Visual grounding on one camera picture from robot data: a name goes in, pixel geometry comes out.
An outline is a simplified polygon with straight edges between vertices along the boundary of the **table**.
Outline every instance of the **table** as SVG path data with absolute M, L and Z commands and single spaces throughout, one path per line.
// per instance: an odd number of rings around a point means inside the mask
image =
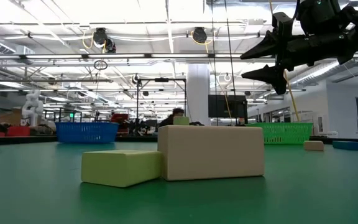
M 0 146 L 0 223 L 358 223 L 358 152 L 266 146 L 264 177 L 118 189 L 81 183 L 81 153 L 157 144 Z

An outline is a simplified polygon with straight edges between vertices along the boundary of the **light green block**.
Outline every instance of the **light green block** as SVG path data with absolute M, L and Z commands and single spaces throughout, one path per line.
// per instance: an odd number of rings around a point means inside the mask
M 173 117 L 173 125 L 189 125 L 189 117 Z
M 161 176 L 162 154 L 157 151 L 115 150 L 84 152 L 81 180 L 128 187 Z

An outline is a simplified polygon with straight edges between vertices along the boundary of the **blue basket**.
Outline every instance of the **blue basket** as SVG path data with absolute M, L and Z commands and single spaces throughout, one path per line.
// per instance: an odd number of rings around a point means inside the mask
M 103 144 L 116 140 L 117 123 L 69 123 L 57 122 L 56 132 L 59 142 Z

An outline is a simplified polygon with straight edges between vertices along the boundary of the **wooden block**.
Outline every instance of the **wooden block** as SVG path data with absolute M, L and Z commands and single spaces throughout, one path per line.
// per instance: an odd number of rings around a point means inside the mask
M 81 180 L 92 184 L 128 187 L 161 176 L 161 152 L 96 151 L 84 152 Z
M 264 175 L 262 128 L 164 126 L 158 151 L 166 180 Z
M 189 117 L 173 117 L 173 125 L 189 125 L 190 118 Z
M 324 151 L 324 143 L 322 141 L 305 141 L 303 147 L 308 151 Z

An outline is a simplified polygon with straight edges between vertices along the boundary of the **pillar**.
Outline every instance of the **pillar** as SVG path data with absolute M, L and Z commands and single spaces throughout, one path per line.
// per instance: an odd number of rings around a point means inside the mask
M 191 122 L 210 125 L 208 117 L 209 67 L 208 64 L 189 64 L 187 72 L 186 115 Z

